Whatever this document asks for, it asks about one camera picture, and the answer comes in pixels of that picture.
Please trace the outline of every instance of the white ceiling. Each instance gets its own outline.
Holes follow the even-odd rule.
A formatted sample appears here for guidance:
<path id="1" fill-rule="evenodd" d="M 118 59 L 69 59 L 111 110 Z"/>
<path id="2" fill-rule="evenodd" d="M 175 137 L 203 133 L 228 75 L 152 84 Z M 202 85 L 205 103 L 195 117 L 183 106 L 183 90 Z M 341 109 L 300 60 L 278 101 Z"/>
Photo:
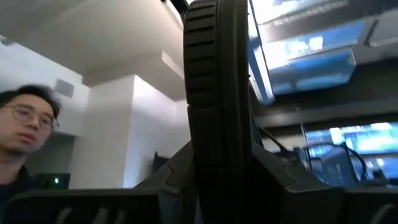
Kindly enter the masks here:
<path id="1" fill-rule="evenodd" d="M 81 75 L 161 52 L 183 68 L 182 30 L 160 0 L 3 0 L 0 34 Z"/>
<path id="2" fill-rule="evenodd" d="M 91 75 L 85 75 L 84 84 L 94 86 L 121 78 L 133 71 L 170 99 L 185 99 L 183 70 L 165 53 L 140 55 L 129 63 L 119 63 L 113 67 L 103 67 Z"/>

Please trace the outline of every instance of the dark shirt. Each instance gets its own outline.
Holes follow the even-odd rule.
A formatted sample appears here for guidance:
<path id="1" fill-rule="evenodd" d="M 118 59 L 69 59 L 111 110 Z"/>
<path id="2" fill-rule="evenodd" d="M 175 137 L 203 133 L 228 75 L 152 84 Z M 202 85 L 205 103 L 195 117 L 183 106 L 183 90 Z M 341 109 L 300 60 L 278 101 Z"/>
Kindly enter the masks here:
<path id="1" fill-rule="evenodd" d="M 33 188 L 33 180 L 26 167 L 21 167 L 17 180 L 8 185 L 0 185 L 0 208 L 15 195 Z"/>

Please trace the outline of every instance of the computer monitor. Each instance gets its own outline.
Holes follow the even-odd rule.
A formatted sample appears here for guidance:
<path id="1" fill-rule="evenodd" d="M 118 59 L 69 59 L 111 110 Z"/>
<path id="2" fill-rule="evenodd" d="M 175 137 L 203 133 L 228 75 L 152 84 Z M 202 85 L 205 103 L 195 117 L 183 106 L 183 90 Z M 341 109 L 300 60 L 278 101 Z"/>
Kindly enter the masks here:
<path id="1" fill-rule="evenodd" d="M 351 156 L 342 147 L 331 147 L 321 157 L 323 181 L 332 187 L 356 187 L 356 176 Z"/>

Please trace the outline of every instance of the man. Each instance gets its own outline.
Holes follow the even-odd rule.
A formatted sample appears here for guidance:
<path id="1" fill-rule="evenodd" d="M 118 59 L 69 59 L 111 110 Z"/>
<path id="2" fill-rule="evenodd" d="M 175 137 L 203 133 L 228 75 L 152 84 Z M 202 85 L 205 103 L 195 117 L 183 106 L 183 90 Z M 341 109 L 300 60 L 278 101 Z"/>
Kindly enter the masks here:
<path id="1" fill-rule="evenodd" d="M 57 128 L 59 111 L 60 104 L 46 86 L 0 93 L 0 206 L 33 187 L 23 165 Z"/>

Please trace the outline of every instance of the white wall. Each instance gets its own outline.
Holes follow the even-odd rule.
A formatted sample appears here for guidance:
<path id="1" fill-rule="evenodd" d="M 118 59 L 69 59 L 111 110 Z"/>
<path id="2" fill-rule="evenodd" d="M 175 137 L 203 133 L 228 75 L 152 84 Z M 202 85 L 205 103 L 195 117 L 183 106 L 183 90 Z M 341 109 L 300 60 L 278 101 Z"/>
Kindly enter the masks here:
<path id="1" fill-rule="evenodd" d="M 137 75 L 91 87 L 83 126 L 71 189 L 134 187 L 149 175 L 155 151 L 171 157 L 190 139 L 186 103 Z"/>
<path id="2" fill-rule="evenodd" d="M 62 109 L 58 117 L 60 127 L 58 133 L 81 136 L 83 134 L 83 115 L 88 102 L 90 88 L 85 85 L 75 85 L 72 98 L 57 94 Z"/>
<path id="3" fill-rule="evenodd" d="M 294 146 L 306 146 L 307 141 L 302 134 L 293 134 L 288 136 L 277 137 L 277 140 L 287 148 Z M 271 152 L 279 151 L 279 147 L 269 138 L 262 139 L 265 149 Z"/>
<path id="4" fill-rule="evenodd" d="M 130 75 L 91 87 L 71 160 L 71 189 L 123 186 L 133 86 Z"/>
<path id="5" fill-rule="evenodd" d="M 150 175 L 157 151 L 172 157 L 190 140 L 186 101 L 174 102 L 136 76 L 123 187 Z"/>
<path id="6" fill-rule="evenodd" d="M 74 142 L 75 138 L 71 136 L 51 136 L 45 146 L 26 161 L 29 173 L 69 173 Z"/>

